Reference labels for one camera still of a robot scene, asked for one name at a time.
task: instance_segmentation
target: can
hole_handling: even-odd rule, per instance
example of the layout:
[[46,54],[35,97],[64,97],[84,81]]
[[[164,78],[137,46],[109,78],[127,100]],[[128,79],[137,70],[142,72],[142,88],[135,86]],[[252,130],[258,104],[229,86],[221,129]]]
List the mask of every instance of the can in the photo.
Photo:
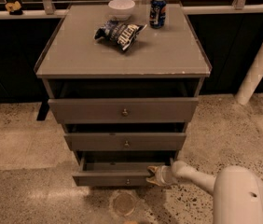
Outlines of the can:
[[151,0],[150,26],[160,28],[166,20],[166,0]]

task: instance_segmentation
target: terrazzo floor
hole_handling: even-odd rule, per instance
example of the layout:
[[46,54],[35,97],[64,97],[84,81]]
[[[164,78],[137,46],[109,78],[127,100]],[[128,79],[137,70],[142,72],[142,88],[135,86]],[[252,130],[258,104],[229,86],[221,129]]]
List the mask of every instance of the terrazzo floor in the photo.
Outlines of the terrazzo floor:
[[[0,223],[212,223],[213,198],[190,183],[76,187],[71,173],[77,163],[62,127],[51,112],[45,121],[36,121],[39,107],[0,105]],[[240,165],[263,180],[263,94],[246,106],[232,95],[200,96],[179,159],[212,175]],[[134,202],[125,217],[113,206],[119,194],[129,194]]]

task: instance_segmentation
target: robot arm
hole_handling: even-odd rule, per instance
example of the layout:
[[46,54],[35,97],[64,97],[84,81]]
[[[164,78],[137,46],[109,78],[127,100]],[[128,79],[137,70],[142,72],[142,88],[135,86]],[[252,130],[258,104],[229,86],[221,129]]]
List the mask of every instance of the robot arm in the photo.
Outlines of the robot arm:
[[159,186],[191,181],[214,197],[214,224],[263,224],[263,182],[249,170],[230,166],[215,178],[183,161],[148,167],[155,175],[147,181]]

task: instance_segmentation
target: floor drain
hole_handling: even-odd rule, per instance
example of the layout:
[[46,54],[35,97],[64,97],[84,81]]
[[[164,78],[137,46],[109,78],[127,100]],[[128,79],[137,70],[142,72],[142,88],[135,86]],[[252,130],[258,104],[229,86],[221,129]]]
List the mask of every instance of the floor drain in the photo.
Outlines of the floor drain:
[[120,216],[130,215],[135,208],[135,200],[128,193],[121,193],[113,201],[114,211]]

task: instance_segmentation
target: white pole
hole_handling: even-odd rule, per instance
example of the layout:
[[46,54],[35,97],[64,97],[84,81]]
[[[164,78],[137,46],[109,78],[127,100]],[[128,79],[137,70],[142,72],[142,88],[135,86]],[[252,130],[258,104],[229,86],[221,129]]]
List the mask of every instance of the white pole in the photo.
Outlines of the white pole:
[[235,100],[241,104],[246,105],[252,97],[257,85],[263,78],[263,43],[252,63],[249,71],[246,74],[239,91],[235,95]]

